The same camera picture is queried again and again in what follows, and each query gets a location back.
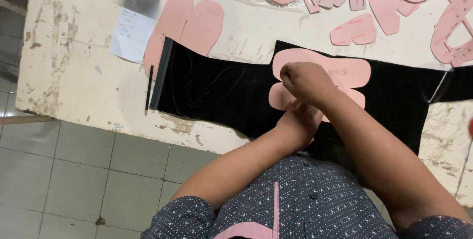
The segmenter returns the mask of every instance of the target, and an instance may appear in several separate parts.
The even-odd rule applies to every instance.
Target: white paper
[[[124,0],[108,52],[141,63],[158,7],[159,0]]]

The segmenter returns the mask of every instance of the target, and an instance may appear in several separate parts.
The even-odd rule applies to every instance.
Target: wrist
[[[271,142],[282,154],[290,155],[294,151],[304,147],[305,138],[297,131],[284,126],[277,125],[268,133],[271,134]]]
[[[338,88],[334,88],[333,90],[327,92],[326,96],[324,96],[323,99],[312,104],[312,106],[325,113],[327,112],[327,110],[333,108],[335,105],[340,103],[340,99],[343,97],[343,95],[343,91],[339,90]]]

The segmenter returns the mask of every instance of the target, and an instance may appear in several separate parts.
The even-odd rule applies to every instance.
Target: black fabric
[[[300,47],[277,41],[274,55],[291,48]],[[416,154],[430,103],[473,98],[473,66],[445,72],[365,60],[371,66],[370,80],[354,88],[364,94],[365,110]],[[222,61],[174,42],[163,85],[154,92],[161,91],[160,111],[219,123],[255,139],[273,128],[283,114],[268,102],[269,90],[278,82],[272,60],[268,65]],[[309,150],[317,150],[316,158],[336,161],[337,156],[346,156],[330,123],[322,122],[314,139]]]

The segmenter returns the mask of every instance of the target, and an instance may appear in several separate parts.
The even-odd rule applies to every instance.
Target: pencil
[[[153,81],[153,67],[154,67],[154,66],[151,64],[150,80],[149,80],[149,82],[148,82],[148,93],[146,94],[145,116],[148,114],[148,105],[150,104],[151,81]]]

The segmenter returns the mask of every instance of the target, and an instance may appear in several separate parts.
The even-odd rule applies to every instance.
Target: white table
[[[144,115],[148,78],[143,66],[108,53],[123,0],[29,0],[16,106],[57,119],[226,153],[248,142],[231,128],[186,121],[160,112]],[[447,0],[427,0],[398,33],[386,36],[377,22],[377,38],[366,45],[333,46],[329,32],[366,10],[339,8],[309,15],[214,0],[224,9],[222,33],[209,56],[231,61],[269,63],[277,39],[332,55],[449,69],[432,55],[434,25]],[[166,0],[161,0],[160,14]],[[460,41],[467,38],[458,32]],[[431,105],[419,158],[458,201],[473,206],[473,157],[466,124],[473,102]]]

